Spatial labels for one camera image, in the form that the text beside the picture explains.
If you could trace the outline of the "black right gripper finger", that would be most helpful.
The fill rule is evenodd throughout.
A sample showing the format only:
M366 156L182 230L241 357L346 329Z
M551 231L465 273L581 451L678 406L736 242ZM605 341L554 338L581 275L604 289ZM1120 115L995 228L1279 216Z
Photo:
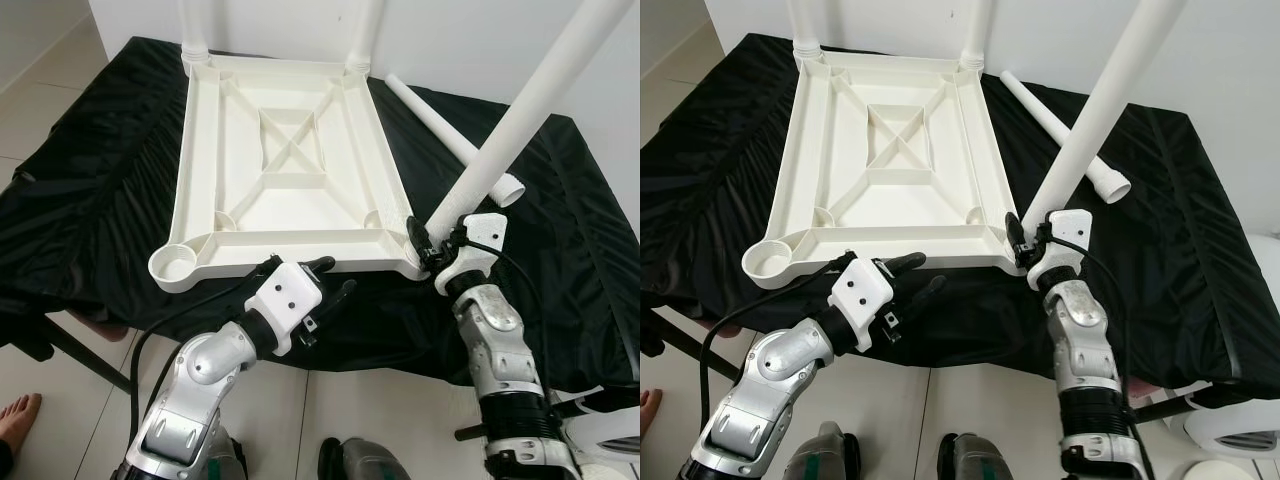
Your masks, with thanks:
M436 260L436 253L428 234L425 221L419 220L415 215L408 215L406 218L406 230L410 246L419 257L419 265L421 268L431 268Z
M1006 212L1005 227L1014 262L1029 262L1030 243L1027 241L1025 230L1015 212Z

